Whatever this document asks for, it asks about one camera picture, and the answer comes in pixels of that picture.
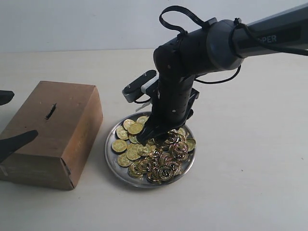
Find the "gray arm segment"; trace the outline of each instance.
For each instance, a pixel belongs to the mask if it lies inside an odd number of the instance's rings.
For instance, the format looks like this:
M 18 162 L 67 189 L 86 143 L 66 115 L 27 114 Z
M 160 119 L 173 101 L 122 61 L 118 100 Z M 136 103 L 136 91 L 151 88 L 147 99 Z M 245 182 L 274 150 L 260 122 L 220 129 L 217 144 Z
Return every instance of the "gray arm segment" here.
M 270 45 L 308 49 L 308 3 L 291 8 L 247 25 L 259 40 Z M 277 53 L 260 47 L 248 38 L 244 29 L 236 29 L 232 37 L 234 49 L 242 58 Z

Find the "white table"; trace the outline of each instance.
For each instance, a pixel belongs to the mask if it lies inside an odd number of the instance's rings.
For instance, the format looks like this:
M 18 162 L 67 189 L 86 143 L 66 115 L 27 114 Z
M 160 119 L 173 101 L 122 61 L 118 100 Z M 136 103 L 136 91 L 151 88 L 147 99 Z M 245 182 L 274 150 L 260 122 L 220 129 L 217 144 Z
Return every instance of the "white table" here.
M 0 130 L 40 80 L 97 85 L 104 114 L 73 191 L 0 181 L 0 230 L 306 231 L 307 57 L 248 58 L 228 83 L 195 83 L 200 97 L 187 122 L 197 140 L 193 167 L 167 187 L 141 190 L 113 176 L 103 146 L 112 126 L 139 106 L 127 103 L 121 91 L 155 68 L 152 55 L 152 50 L 0 54 L 0 89 L 15 92 L 0 107 Z

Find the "pile of coins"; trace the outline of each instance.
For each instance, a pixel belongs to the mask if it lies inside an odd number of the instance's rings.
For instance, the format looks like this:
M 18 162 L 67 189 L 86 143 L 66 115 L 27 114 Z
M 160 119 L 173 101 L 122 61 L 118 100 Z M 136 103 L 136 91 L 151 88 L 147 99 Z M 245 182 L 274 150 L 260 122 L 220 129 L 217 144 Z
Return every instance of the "pile of coins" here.
M 147 116 L 141 116 L 136 121 L 126 119 L 116 129 L 116 140 L 112 150 L 117 153 L 117 163 L 128 168 L 128 174 L 133 178 L 142 179 L 146 176 L 152 183 L 170 181 L 181 174 L 182 163 L 195 149 L 196 141 L 188 138 L 189 133 L 184 129 L 171 130 L 165 141 L 150 139 L 145 146 L 136 139 Z

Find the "white wall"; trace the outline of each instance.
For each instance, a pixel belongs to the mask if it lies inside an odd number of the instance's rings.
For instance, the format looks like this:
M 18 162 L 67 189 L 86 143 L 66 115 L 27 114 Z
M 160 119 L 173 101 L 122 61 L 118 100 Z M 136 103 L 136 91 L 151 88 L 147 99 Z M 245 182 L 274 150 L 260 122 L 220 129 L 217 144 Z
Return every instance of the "white wall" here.
M 307 0 L 2 0 L 0 52 L 155 48 L 176 36 L 158 21 L 170 5 L 201 19 L 242 18 L 250 23 Z M 170 23 L 198 28 L 180 13 Z

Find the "metal plate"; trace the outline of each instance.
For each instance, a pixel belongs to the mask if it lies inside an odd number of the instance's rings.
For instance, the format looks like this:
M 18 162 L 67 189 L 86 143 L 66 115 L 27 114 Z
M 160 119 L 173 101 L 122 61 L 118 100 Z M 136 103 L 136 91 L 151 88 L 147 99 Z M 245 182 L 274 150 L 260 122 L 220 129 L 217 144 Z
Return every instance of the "metal plate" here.
M 110 131 L 106 142 L 105 142 L 105 159 L 106 162 L 108 164 L 108 166 L 110 167 L 110 169 L 113 171 L 113 173 L 122 181 L 135 186 L 135 187 L 139 187 L 139 188 L 157 188 L 157 187 L 161 187 L 161 186 L 165 186 L 168 184 L 171 184 L 173 182 L 176 182 L 177 180 L 179 180 L 181 177 L 183 177 L 191 168 L 191 166 L 193 165 L 193 161 L 195 158 L 195 149 L 191 152 L 191 154 L 189 154 L 188 159 L 184 162 L 182 162 L 182 173 L 180 175 L 175 176 L 172 180 L 167 181 L 167 182 L 161 182 L 161 183 L 151 183 L 146 179 L 146 175 L 143 175 L 143 177 L 141 179 L 138 178 L 133 178 L 128 174 L 128 167 L 121 167 L 118 163 L 117 163 L 117 158 L 118 158 L 118 154 L 116 154 L 112 148 L 111 145 L 112 143 L 117 139 L 116 136 L 116 128 L 118 126 L 121 126 L 123 124 L 123 121 L 126 119 L 132 119 L 134 121 L 136 121 L 140 116 L 149 116 L 151 114 L 151 112 L 141 112 L 141 113 L 136 113 L 133 115 L 130 115 L 124 119 L 122 119 L 119 123 L 117 123 L 112 130 Z M 189 130 L 189 128 L 185 125 L 184 126 L 185 130 L 189 132 L 189 136 L 188 138 L 194 138 L 192 132 Z

